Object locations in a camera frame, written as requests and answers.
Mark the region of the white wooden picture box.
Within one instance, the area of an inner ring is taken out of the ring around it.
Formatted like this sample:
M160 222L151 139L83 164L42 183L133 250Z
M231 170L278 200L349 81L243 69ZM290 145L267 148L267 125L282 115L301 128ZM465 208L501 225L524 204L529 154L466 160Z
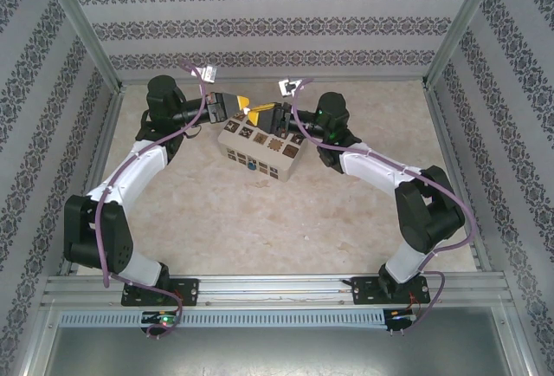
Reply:
M251 161L256 164L256 172L281 182L291 178L307 144L298 134L289 133L283 139L265 133L244 114L229 118L217 140L224 157L246 168Z

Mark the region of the left control board green light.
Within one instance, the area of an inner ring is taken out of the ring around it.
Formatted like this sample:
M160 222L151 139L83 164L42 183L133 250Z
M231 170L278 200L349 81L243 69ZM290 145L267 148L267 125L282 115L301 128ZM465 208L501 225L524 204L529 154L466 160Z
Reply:
M162 326L162 327L171 327L173 326L177 321L177 313L176 312L143 312L141 315L141 326L142 327L149 327L149 326Z

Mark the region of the right control board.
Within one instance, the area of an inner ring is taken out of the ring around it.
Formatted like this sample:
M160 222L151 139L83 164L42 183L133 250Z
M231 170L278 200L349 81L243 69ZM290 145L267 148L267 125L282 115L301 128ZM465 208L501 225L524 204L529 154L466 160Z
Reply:
M416 321L416 315L411 308L408 309L385 309L385 325L389 333L403 333Z

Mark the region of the grey metal sheet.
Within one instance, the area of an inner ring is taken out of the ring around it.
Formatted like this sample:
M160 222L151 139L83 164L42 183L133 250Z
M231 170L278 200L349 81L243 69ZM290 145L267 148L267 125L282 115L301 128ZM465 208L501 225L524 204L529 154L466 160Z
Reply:
M485 309L439 309L405 336L361 328L62 328L47 376L513 376Z

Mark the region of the aluminium side rail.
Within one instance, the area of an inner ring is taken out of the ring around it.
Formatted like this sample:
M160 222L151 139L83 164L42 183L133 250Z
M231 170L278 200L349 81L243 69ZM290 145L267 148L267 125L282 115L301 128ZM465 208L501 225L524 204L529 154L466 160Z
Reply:
M431 88L426 89L425 87L423 87L423 93L428 104L429 114L433 121L436 136L440 144L441 153L443 155L454 192L467 206L467 208L469 209L469 213L471 214L471 217L466 216L467 224L465 226L465 231L468 235L470 233L473 234L473 241L469 244L469 246L473 254L476 268L478 271L492 272L493 267L489 262L488 254L486 253L486 248L482 242L482 238L480 235L478 222L479 219L475 216L471 203L471 198L467 194L463 172L458 165L457 153L455 150L454 142L452 141L450 135L450 131L448 130L448 124L441 112L441 108L436 99L435 92Z
M84 155L79 157L76 166L77 174L82 174L83 178L77 182L77 185L69 187L64 203L73 195L86 196L102 182L121 107L122 94L121 89L116 89L94 109L81 145Z

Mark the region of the aluminium frame post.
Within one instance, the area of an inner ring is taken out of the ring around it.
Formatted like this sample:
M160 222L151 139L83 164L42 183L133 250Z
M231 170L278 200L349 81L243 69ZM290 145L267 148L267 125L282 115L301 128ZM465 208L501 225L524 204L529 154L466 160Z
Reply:
M447 34L438 48L428 72L423 76L423 86L429 89L436 84L448 60L454 53L459 40L467 30L482 0L464 0Z
M87 52L91 55L95 66L102 74L106 84L114 91L119 91L122 81L102 47L99 37L89 22L78 0L58 0L71 22L75 32L82 40Z

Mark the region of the aluminium mounting rail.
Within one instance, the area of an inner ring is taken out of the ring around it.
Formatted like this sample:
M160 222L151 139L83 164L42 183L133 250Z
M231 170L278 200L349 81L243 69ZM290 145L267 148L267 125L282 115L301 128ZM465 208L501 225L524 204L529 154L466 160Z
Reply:
M512 306L502 273L447 273L436 307ZM199 276L199 309L355 308L353 289L342 275ZM103 286L99 276L54 276L47 280L40 306L56 309L121 309L121 282Z

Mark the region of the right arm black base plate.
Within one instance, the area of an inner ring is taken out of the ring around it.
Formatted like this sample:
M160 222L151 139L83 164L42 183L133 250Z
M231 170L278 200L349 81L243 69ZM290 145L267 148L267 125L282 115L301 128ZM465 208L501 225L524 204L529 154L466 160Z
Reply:
M421 304L431 301L425 277L416 276L405 283L382 283L380 276L354 276L349 280L355 305L407 305L414 299Z

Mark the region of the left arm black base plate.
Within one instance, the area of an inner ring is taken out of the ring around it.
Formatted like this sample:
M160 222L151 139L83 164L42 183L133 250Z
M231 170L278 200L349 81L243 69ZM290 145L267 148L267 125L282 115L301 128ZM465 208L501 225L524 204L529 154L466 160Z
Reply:
M171 278L163 290L178 297L185 307L193 307L197 303L198 287L197 279ZM120 302L124 307L177 306L177 301L169 295L129 284L124 285Z

